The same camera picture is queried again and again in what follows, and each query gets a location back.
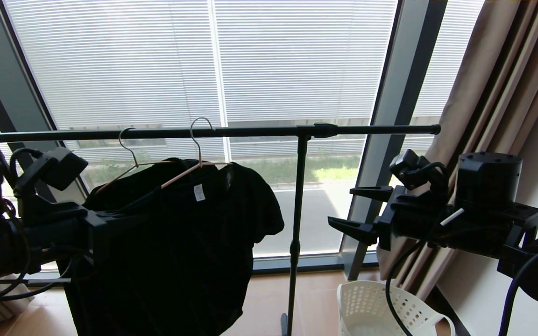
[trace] cylindrical motor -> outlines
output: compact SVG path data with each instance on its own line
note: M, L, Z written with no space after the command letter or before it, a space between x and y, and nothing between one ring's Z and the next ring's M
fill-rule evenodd
M516 198L523 166L519 157L500 153L465 153L459 157L455 206L503 209Z

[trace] grass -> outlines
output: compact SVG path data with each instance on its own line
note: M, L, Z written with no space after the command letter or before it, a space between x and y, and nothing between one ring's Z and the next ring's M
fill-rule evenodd
M360 159L361 157L358 155L308 157L305 164L304 181L324 182L355 179ZM296 182L297 160L295 158L236 161L242 166L258 172L269 184ZM129 162L103 160L97 166L86 170L83 177L87 185L92 188L112 180L130 166ZM130 174L141 169L144 168L137 168Z

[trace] baseboard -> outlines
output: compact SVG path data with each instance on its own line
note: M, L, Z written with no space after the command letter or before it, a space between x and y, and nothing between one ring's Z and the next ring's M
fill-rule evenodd
M462 323L462 321L459 319L458 315L454 311L454 308L450 306L450 303L444 295L441 293L439 288L434 287L433 291L431 291L431 294L429 294L429 297L427 298L427 303L429 306L431 306L433 309L439 311L443 315L446 315L451 319L451 321L454 323L455 330L457 336L470 336L470 333Z

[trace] hanger hook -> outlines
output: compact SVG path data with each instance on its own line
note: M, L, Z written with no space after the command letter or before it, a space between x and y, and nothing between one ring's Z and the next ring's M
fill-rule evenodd
M211 127L212 130L215 130L215 128L213 128L213 125L211 125L211 122L209 121L209 119L205 118L205 117L198 117L196 119L194 119L194 121L192 122L192 124L190 124L190 138L192 138L192 141L194 141L194 143L196 143L196 147L198 147L198 166L202 166L203 165L203 156L201 154L201 151L200 151L200 145L198 144L198 141L196 141L196 139L194 138L194 134L192 133L192 128L194 127L194 123L197 122L197 120L199 119L205 119L207 121L207 123L209 123L209 127Z
M134 151L132 151L132 149L126 147L126 146L124 145L124 143L121 142L121 136L122 136L122 134L124 134L124 132L127 131L127 130L133 130L133 129L135 129L135 128L134 128L134 127L126 127L126 128L124 128L123 130L121 130L121 131L120 131L120 135L118 136L118 141L120 142L120 146L124 147L127 151L130 152L130 154L132 154L132 159L134 159L134 165L138 168L138 161L136 160L136 155L134 154Z

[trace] clothes rack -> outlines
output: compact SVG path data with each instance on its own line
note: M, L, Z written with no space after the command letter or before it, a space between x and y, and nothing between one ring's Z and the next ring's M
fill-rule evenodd
M2 142L63 141L63 140L114 140L121 130L46 131L0 133ZM288 313L282 314L280 323L283 336L292 336L297 265L300 256L300 223L304 191L304 166L308 141L311 138L329 138L340 134L438 134L440 126L338 126L316 123L293 127L221 127L215 129L195 128L196 138L223 138L243 136L297 136L296 189L294 196L293 234L290 244L290 293ZM124 139L190 138L189 128L130 129L122 134Z

